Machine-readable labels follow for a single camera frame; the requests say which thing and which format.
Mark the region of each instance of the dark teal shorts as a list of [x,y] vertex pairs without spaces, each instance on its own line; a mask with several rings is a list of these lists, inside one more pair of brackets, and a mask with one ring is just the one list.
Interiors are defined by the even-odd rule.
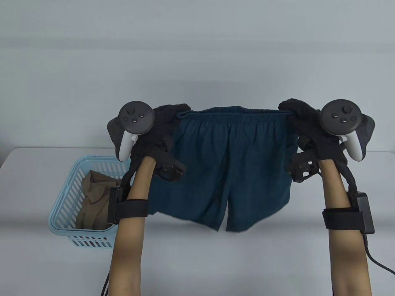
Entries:
[[289,113],[216,107],[179,114],[171,153],[187,166],[174,183],[152,179],[150,214],[161,212],[218,230],[245,231],[290,198],[285,166],[297,151]]

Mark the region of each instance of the forearm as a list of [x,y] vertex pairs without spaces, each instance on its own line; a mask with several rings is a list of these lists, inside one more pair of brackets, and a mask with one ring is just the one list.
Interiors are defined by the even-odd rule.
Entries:
[[[127,199],[148,199],[156,162],[145,157]],[[118,225],[110,267],[109,295],[140,296],[140,262],[145,218],[122,219]]]
[[[326,208],[349,208],[341,176],[332,160],[320,161]],[[362,234],[329,230],[331,275],[335,296],[370,296],[371,286]]]

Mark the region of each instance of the brown cloth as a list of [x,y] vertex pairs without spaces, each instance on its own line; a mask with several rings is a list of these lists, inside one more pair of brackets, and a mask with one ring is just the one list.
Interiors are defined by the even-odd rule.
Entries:
[[108,199],[110,188],[121,184],[121,179],[114,179],[93,170],[82,180],[85,198],[82,201],[75,228],[104,230],[107,222]]

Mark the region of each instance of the light blue basket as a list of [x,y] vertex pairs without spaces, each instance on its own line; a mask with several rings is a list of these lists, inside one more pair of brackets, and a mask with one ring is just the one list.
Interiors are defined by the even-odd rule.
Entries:
[[118,230],[117,225],[112,225],[106,230],[75,228],[75,220],[85,198],[82,179],[90,170],[121,179],[128,171],[129,165],[130,160],[120,162],[115,156],[89,155],[77,160],[49,215],[49,229],[57,235],[66,236],[78,247],[112,248]]

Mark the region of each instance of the elastic waistband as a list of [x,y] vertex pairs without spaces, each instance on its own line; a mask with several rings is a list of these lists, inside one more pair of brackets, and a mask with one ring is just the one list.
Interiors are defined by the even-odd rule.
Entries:
[[265,122],[285,119],[290,112],[269,109],[247,109],[240,106],[214,107],[203,111],[186,111],[177,115],[180,119],[194,119],[221,123]]

